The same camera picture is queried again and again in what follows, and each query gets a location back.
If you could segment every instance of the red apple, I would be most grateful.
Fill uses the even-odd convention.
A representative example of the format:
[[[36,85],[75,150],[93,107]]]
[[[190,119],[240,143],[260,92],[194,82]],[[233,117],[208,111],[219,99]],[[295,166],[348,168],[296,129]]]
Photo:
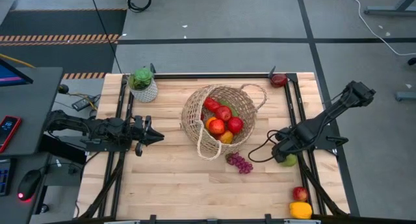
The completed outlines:
[[[226,131],[226,125],[221,119],[215,119],[209,123],[208,130],[213,134],[222,134]]]
[[[233,134],[238,134],[243,126],[244,122],[239,117],[232,117],[227,123],[228,130]]]
[[[307,200],[307,190],[304,187],[295,187],[293,189],[293,199],[296,201],[306,201]]]
[[[287,83],[287,77],[285,74],[274,74],[270,79],[270,83],[275,88],[283,87]]]
[[[214,99],[207,97],[203,102],[203,105],[211,112],[215,112],[215,110],[220,107],[220,103],[217,103]]]
[[[215,110],[215,117],[222,121],[228,121],[232,116],[233,113],[228,106],[220,106]]]

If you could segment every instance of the white plant pot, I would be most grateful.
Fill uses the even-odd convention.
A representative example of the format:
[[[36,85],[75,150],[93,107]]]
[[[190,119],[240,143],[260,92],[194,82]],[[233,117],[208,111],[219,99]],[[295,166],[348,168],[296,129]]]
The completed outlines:
[[[151,80],[150,85],[143,90],[132,90],[130,92],[134,95],[135,99],[140,102],[148,103],[157,97],[157,85],[154,79]]]

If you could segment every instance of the gray floor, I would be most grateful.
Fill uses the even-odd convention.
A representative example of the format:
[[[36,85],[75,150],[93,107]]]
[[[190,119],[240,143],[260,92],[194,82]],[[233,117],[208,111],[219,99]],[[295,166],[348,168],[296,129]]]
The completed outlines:
[[[96,0],[99,8],[125,7],[125,0]],[[304,0],[316,38],[372,38],[358,18],[352,0]],[[362,6],[394,5],[398,0],[360,0]],[[0,21],[13,0],[0,0]],[[91,0],[20,0],[17,9],[92,8]],[[376,33],[390,37],[416,37],[416,18],[364,16]],[[148,11],[127,13],[123,37],[176,38],[305,38],[297,0],[153,0]],[[392,44],[401,53],[416,52],[416,44]],[[351,80],[363,81],[377,91],[366,108],[349,110],[339,120],[349,137],[345,152],[362,216],[416,219],[413,133],[416,103],[395,101],[397,91],[416,91],[416,67],[410,56],[395,56],[384,44],[318,44],[318,53],[331,96]],[[176,44],[119,45],[117,57],[123,72],[155,64],[158,72],[315,71],[307,44]],[[95,95],[102,81],[65,81],[72,90]],[[59,95],[57,101],[74,102]],[[69,114],[87,117],[56,104]],[[77,189],[57,188],[47,195],[52,211],[32,223],[69,219]]]

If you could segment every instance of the computer mouse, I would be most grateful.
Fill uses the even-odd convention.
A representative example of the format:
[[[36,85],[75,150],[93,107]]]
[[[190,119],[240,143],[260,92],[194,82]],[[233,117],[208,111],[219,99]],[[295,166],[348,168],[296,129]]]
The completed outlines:
[[[22,178],[18,188],[18,197],[22,201],[30,199],[39,185],[42,175],[38,169],[28,171]]]

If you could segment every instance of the basket handle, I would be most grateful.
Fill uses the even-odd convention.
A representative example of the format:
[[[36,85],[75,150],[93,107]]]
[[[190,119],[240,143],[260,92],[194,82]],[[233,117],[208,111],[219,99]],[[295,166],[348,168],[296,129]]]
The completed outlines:
[[[260,85],[258,85],[258,84],[243,84],[241,87],[240,87],[240,90],[242,90],[245,86],[256,86],[256,87],[258,87],[258,88],[260,88],[260,90],[261,90],[261,92],[263,93],[263,95],[264,95],[264,98],[263,98],[263,101],[260,103],[260,105],[258,105],[256,108],[255,108],[255,111],[258,111],[265,103],[266,103],[266,101],[267,101],[267,93],[266,93],[266,90],[264,89],[264,88],[262,88]]]
[[[199,124],[201,124],[200,137],[198,138],[198,143],[196,144],[196,150],[198,152],[198,156],[200,156],[204,160],[217,159],[220,156],[220,153],[221,153],[221,148],[222,148],[221,141],[217,140],[217,142],[218,142],[218,151],[216,152],[216,154],[213,157],[209,158],[209,157],[203,156],[202,153],[201,153],[201,140],[202,140],[202,134],[203,134],[203,122],[202,122],[202,120],[198,120],[197,122]]]

